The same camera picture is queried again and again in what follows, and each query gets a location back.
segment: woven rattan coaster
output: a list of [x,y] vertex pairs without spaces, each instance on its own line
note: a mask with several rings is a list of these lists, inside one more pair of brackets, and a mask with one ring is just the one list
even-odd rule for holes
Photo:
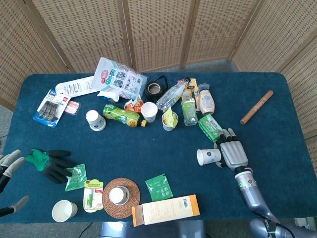
[[[117,206],[110,201],[109,193],[117,186],[125,186],[130,192],[130,198],[126,204]],[[117,219],[127,218],[132,215],[131,207],[139,205],[140,191],[136,183],[127,178],[116,178],[109,182],[103,192],[103,206],[105,211]]]

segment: table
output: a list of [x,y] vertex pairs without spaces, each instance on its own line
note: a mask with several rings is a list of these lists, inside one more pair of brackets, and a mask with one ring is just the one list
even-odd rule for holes
[[[215,101],[214,117],[223,128],[237,133],[249,158],[249,166],[270,210],[278,218],[317,215],[317,183],[286,79],[278,73],[145,73],[154,80],[166,75],[169,84],[194,77],[209,83]],[[230,169],[215,164],[199,166],[197,149],[212,148],[198,126],[185,126],[180,102],[173,106],[179,116],[175,130],[165,131],[159,112],[146,127],[128,127],[106,120],[106,128],[95,132],[85,120],[88,110],[100,114],[106,104],[97,93],[74,98],[82,104],[76,116],[64,114],[55,129],[33,120],[49,89],[61,82],[91,74],[34,74],[27,77],[12,117],[4,152],[30,148],[71,151],[70,159],[86,164],[88,179],[106,185],[115,178],[133,180],[141,192],[141,203],[150,202],[145,180],[166,173],[174,197],[196,194],[201,215],[191,219],[229,220],[254,217],[239,196]],[[239,120],[269,90],[273,97],[246,125]],[[125,100],[117,103],[123,107]],[[56,202],[67,199],[78,205],[70,222],[116,221],[104,210],[86,213],[82,208],[83,189],[65,192],[65,184],[54,184],[32,164],[25,163],[0,195],[2,206],[24,195],[27,205],[18,213],[0,218],[2,223],[53,222]]]

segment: wooden stick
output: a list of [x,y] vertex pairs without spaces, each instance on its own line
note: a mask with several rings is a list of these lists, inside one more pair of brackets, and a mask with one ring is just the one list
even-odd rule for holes
[[244,125],[250,120],[250,118],[263,106],[263,104],[273,95],[273,91],[269,90],[258,102],[255,104],[251,110],[240,120],[240,123]]

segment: white cup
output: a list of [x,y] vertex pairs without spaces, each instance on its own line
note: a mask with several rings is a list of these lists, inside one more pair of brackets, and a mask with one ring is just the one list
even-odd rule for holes
[[65,222],[77,213],[77,205],[68,200],[61,200],[54,205],[52,217],[56,222]]
[[126,204],[130,198],[130,192],[125,186],[118,186],[111,189],[109,199],[117,206]]
[[86,120],[94,131],[101,131],[106,126],[106,120],[95,110],[86,113]]
[[[177,123],[178,123],[178,115],[177,115],[175,112],[172,112],[172,113],[173,113],[173,115],[176,115],[176,120],[177,120],[176,125],[177,125]],[[164,114],[162,115],[163,128],[164,128],[164,130],[171,131],[171,130],[174,129],[174,127],[172,127],[172,126],[167,126],[167,125],[164,123],[164,121],[163,121]]]
[[221,152],[218,149],[197,150],[199,165],[206,165],[221,160]]
[[155,103],[144,103],[141,107],[141,113],[147,122],[154,122],[158,113],[158,107]]

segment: yellow bottle cap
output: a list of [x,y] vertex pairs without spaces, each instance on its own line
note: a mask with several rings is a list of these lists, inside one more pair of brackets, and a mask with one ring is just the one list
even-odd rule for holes
[[147,121],[146,120],[142,120],[142,122],[141,122],[141,126],[143,126],[143,127],[145,127],[146,125],[147,125]]

